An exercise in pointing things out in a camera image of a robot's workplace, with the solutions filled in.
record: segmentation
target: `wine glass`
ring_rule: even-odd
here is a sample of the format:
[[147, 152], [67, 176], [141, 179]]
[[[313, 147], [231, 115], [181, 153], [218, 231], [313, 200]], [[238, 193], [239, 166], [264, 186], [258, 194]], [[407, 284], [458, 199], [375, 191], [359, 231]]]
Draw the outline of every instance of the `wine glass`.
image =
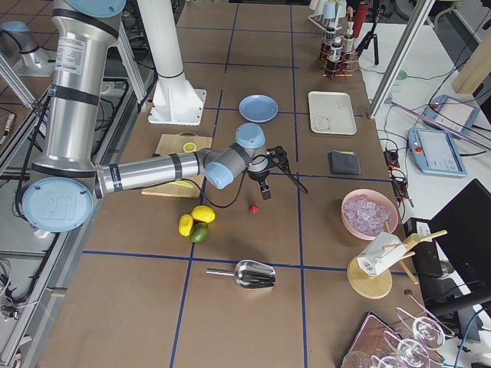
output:
[[371, 361], [370, 355], [363, 351], [355, 350], [346, 354], [341, 368], [375, 368], [375, 366]]
[[379, 358], [376, 355], [371, 356], [374, 368], [405, 368], [403, 363], [395, 356], [384, 356]]
[[406, 368], [426, 368], [430, 365], [430, 356], [423, 344], [418, 341], [400, 339], [388, 330], [384, 331], [384, 339]]
[[422, 343], [429, 350], [436, 350], [445, 343], [445, 333], [438, 322], [429, 317], [415, 317], [400, 307], [396, 307], [396, 315], [399, 321], [411, 332], [412, 337]]

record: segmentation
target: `green lime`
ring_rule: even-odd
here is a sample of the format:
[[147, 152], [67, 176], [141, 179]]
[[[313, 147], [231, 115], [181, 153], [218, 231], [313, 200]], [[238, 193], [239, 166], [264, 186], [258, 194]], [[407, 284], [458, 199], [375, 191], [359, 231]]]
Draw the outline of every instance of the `green lime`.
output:
[[208, 235], [208, 224], [205, 222], [198, 222], [191, 230], [189, 238], [193, 243], [199, 243], [206, 239]]

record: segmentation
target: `white pillar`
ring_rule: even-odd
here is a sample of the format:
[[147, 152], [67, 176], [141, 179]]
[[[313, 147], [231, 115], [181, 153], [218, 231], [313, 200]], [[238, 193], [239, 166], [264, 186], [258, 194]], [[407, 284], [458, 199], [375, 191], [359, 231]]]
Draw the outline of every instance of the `white pillar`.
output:
[[199, 125], [205, 90], [194, 90], [184, 75], [170, 0], [138, 0], [153, 62], [159, 74], [151, 123]]

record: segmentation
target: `black tripod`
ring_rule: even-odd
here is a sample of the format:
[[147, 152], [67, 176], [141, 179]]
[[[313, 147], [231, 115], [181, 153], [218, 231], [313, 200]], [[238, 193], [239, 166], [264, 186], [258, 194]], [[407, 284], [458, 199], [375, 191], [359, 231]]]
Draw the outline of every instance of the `black tripod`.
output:
[[378, 20], [384, 13], [385, 6], [382, 5], [377, 11], [377, 15], [375, 16], [374, 23], [371, 26], [371, 30], [365, 35], [365, 37], [363, 37], [363, 40], [361, 40], [360, 44], [356, 48], [356, 55], [360, 57], [363, 53], [363, 50], [367, 50], [368, 46], [370, 46], [371, 40], [374, 40], [375, 65], [378, 65], [378, 41], [377, 34], [375, 33], [375, 28], [377, 27]]

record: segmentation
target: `wooden board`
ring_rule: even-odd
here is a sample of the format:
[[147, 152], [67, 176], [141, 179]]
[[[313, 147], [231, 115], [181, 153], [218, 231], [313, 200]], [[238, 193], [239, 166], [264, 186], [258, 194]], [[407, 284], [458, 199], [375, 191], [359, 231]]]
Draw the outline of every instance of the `wooden board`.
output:
[[[191, 134], [162, 134], [159, 144], [155, 153], [159, 155], [168, 155], [170, 153], [183, 153], [184, 143], [193, 142], [196, 144], [196, 148], [201, 150], [202, 148], [210, 148], [212, 145], [212, 139], [209, 136], [194, 136]], [[203, 185], [203, 175], [194, 176], [189, 178], [199, 184]], [[161, 186], [154, 186], [152, 188], [145, 188], [142, 194], [150, 196], [169, 196], [169, 197], [183, 197], [183, 198], [199, 198], [199, 190], [195, 187], [187, 188], [173, 183], [162, 184]]]

